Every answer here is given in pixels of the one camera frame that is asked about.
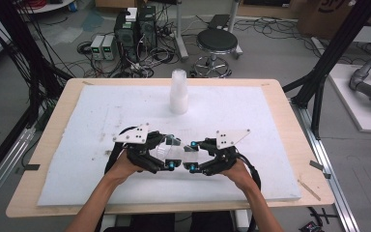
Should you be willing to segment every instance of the black stool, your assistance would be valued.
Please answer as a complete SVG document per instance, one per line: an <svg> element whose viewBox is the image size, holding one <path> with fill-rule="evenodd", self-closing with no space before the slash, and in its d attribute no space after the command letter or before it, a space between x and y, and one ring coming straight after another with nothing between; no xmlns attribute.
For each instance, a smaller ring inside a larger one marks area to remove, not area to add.
<svg viewBox="0 0 371 232"><path fill-rule="evenodd" d="M191 72L191 76L196 73L204 77L225 77L231 74L228 63L216 57L236 50L238 40L231 32L221 29L202 31L197 36L197 45L202 50L210 52L210 56L198 58L194 63L194 72Z"/></svg>

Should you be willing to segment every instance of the aluminum frame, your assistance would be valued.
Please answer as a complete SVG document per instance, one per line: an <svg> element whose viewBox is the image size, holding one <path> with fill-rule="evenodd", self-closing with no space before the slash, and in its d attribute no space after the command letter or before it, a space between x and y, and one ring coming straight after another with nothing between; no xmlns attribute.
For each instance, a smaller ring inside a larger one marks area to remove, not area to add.
<svg viewBox="0 0 371 232"><path fill-rule="evenodd" d="M335 208L341 220L341 224L345 231L357 232L360 231L357 222L352 214L351 208L348 205L345 194L339 185L336 175L333 171L333 167L330 164L327 151L324 148L322 140L318 140L311 129L312 116L309 114L307 109L299 108L296 105L292 105L294 111L297 113L297 118L302 129L304 130L305 136L308 139L309 145L311 146L318 163L324 167L324 171L330 174L330 179L327 179L330 188L332 189L335 198Z"/></svg>

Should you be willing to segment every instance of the hand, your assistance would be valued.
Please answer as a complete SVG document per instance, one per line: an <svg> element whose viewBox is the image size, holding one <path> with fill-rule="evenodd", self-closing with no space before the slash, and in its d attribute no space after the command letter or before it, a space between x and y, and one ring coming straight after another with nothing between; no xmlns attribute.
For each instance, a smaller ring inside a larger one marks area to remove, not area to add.
<svg viewBox="0 0 371 232"><path fill-rule="evenodd" d="M124 149L104 177L121 184L136 171L143 171L143 168L132 164L131 161L128 160L128 151Z"/></svg>
<svg viewBox="0 0 371 232"><path fill-rule="evenodd" d="M230 169L222 171L221 174L233 181L237 188L242 191L252 188L252 186L256 187L251 175L245 168L245 164L240 159L237 159L237 162Z"/></svg>

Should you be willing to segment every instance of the tabletop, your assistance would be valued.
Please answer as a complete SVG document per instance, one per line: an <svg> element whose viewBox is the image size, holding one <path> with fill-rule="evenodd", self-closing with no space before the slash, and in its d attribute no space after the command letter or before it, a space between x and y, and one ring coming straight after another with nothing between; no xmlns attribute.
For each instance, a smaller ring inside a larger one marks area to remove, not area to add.
<svg viewBox="0 0 371 232"><path fill-rule="evenodd" d="M25 171L8 206L10 218L75 215L81 206L38 206L53 154L73 113L80 92L86 85L161 86L170 85L170 78L76 78L68 84L58 101L42 138L30 160L39 164L36 171ZM300 124L282 91L274 79L189 79L189 86L253 86L261 87L269 105L288 160L298 180L302 198L295 201L272 201L270 207L318 206L333 204L334 198L323 173L309 165L316 161ZM247 202L222 201L198 203L108 205L107 214L136 214L158 212L191 212L248 209Z"/></svg>

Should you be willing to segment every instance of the person's right hand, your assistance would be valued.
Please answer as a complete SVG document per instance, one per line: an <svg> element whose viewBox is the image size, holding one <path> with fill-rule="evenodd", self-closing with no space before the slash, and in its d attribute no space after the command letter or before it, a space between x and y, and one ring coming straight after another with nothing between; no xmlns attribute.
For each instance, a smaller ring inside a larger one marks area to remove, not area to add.
<svg viewBox="0 0 371 232"><path fill-rule="evenodd" d="M240 159L237 159L237 162L230 169L222 171L221 174L233 181L237 188L242 191L252 188L252 186L256 187L251 175L246 170L245 164Z"/></svg>

